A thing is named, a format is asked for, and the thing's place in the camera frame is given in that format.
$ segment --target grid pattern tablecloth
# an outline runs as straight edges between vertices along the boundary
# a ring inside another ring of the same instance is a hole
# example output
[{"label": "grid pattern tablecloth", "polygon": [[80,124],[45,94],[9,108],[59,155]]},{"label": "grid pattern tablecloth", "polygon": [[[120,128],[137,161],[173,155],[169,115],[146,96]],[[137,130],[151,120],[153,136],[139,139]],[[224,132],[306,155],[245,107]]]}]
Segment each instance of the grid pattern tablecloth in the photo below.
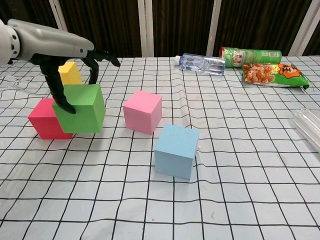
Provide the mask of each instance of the grid pattern tablecloth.
[{"label": "grid pattern tablecloth", "polygon": [[[319,154],[290,118],[320,110],[320,57],[283,62],[310,88],[247,84],[232,68],[182,72],[169,57],[103,61],[103,129],[72,140],[42,140],[28,122],[50,96],[40,68],[1,66],[0,240],[319,240]],[[162,96],[152,136],[125,128],[137,90]],[[200,130],[190,182],[155,173],[164,124]]]}]

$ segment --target yellow cube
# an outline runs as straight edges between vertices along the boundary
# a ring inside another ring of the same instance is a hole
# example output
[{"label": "yellow cube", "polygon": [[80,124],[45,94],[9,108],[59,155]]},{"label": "yellow cube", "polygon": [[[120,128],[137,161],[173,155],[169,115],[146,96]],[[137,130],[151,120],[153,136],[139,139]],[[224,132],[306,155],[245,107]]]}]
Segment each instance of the yellow cube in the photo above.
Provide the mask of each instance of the yellow cube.
[{"label": "yellow cube", "polygon": [[63,66],[59,66],[59,73],[63,85],[82,83],[80,72],[74,61],[67,61]]}]

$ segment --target robotic hand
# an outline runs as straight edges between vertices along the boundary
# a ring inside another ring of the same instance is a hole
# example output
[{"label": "robotic hand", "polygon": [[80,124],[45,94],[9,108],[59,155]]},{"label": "robotic hand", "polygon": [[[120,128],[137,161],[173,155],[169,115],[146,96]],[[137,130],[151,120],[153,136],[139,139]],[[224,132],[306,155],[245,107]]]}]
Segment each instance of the robotic hand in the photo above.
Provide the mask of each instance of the robotic hand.
[{"label": "robotic hand", "polygon": [[106,59],[116,67],[120,66],[111,53],[95,49],[91,41],[78,35],[16,19],[10,19],[4,25],[0,20],[0,65],[12,64],[12,59],[39,65],[56,104],[71,114],[76,110],[64,95],[59,66],[69,59],[81,59],[90,67],[89,84],[95,84],[98,79],[96,60]]}]

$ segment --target foam block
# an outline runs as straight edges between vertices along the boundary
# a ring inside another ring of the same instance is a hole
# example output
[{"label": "foam block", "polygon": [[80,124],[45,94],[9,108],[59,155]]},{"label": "foam block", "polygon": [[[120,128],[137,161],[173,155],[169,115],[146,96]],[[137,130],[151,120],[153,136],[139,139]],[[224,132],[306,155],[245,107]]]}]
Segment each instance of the foam block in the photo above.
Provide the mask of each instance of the foam block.
[{"label": "foam block", "polygon": [[43,98],[28,116],[42,139],[71,139],[72,133],[64,133],[52,108],[53,98]]},{"label": "foam block", "polygon": [[162,118],[162,97],[136,91],[123,105],[125,126],[151,135]]},{"label": "foam block", "polygon": [[59,66],[59,73],[63,85],[82,83],[77,64],[74,61],[67,61],[63,66]]},{"label": "foam block", "polygon": [[155,171],[190,180],[199,130],[165,125],[154,149]]},{"label": "foam block", "polygon": [[64,85],[64,95],[76,113],[62,110],[54,102],[53,110],[65,133],[98,133],[106,114],[99,84]]}]

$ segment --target pringles can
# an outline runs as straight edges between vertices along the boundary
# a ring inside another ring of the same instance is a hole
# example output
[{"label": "pringles can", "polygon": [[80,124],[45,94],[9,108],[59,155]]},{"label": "pringles can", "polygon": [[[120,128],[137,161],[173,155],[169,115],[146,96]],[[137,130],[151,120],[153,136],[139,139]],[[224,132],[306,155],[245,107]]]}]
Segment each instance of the pringles can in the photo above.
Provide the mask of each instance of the pringles can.
[{"label": "pringles can", "polygon": [[227,68],[241,68],[243,64],[279,64],[281,51],[253,50],[233,47],[220,48],[219,58],[225,59]]}]

